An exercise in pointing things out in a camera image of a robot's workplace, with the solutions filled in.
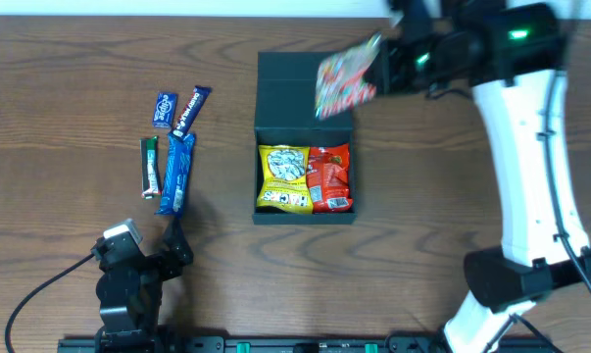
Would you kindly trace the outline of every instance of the blue snack package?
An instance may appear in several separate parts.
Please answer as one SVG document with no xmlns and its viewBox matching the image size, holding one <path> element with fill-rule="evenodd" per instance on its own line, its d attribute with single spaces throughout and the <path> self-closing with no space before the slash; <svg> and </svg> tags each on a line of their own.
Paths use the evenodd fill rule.
<svg viewBox="0 0 591 353">
<path fill-rule="evenodd" d="M 204 102 L 206 102 L 211 91 L 212 88 L 210 87 L 195 86 L 195 89 L 193 89 L 193 96 L 188 103 L 186 103 L 184 111 L 179 116 L 177 124 L 172 131 L 173 136 L 181 139 L 186 133 L 188 133 L 190 126 L 195 121 L 195 118 L 197 118 L 201 107 L 203 107 Z"/>
<path fill-rule="evenodd" d="M 175 114 L 175 104 L 177 104 L 177 94 L 160 92 L 154 109 L 152 125 L 154 127 L 171 128 L 173 115 Z"/>
<path fill-rule="evenodd" d="M 169 157 L 165 173 L 165 185 L 156 215 L 175 215 L 180 218 L 184 208 L 186 184 L 190 175 L 191 153 L 195 134 L 185 135 L 181 141 L 169 133 Z"/>
</svg>

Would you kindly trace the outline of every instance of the dark green box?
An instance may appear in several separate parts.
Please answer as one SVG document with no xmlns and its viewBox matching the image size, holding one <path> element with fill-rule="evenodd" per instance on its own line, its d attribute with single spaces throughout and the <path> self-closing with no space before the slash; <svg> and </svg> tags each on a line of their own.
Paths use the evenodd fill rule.
<svg viewBox="0 0 591 353">
<path fill-rule="evenodd" d="M 349 225 L 356 219 L 356 180 L 352 113 L 326 121 L 315 118 L 315 85 L 321 60 L 331 53 L 260 53 L 256 98 L 255 225 Z M 352 208 L 343 213 L 297 215 L 276 208 L 258 208 L 263 166 L 258 145 L 334 147 L 350 144 L 349 186 Z"/>
</svg>

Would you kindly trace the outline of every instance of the white wall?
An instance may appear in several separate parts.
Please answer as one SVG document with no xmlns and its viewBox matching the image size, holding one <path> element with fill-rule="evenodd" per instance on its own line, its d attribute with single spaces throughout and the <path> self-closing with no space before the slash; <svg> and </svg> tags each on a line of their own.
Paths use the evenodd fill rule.
<svg viewBox="0 0 591 353">
<path fill-rule="evenodd" d="M 425 0 L 434 16 L 439 0 Z M 523 5 L 537 0 L 508 0 Z M 591 19 L 591 0 L 583 1 L 583 18 Z M 562 18 L 571 0 L 548 0 Z M 0 0 L 0 15 L 164 15 L 253 17 L 387 16 L 385 0 Z"/>
</svg>

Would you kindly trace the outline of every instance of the yellow snack bag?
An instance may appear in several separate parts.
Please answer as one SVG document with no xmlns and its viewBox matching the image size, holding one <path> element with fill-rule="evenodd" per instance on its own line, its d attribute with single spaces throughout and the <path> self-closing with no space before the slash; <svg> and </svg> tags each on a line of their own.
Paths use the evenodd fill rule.
<svg viewBox="0 0 591 353">
<path fill-rule="evenodd" d="M 309 147 L 258 146 L 264 182 L 258 207 L 273 206 L 286 212 L 312 214 L 313 201 L 306 186 Z"/>
</svg>

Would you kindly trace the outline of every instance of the box lid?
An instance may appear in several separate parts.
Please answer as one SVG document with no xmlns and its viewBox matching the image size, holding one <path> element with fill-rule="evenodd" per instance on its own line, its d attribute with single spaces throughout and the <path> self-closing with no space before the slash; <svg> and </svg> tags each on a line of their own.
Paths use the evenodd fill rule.
<svg viewBox="0 0 591 353">
<path fill-rule="evenodd" d="M 325 121 L 315 117 L 317 71 L 331 54 L 259 53 L 254 128 L 353 129 L 349 111 Z"/>
</svg>

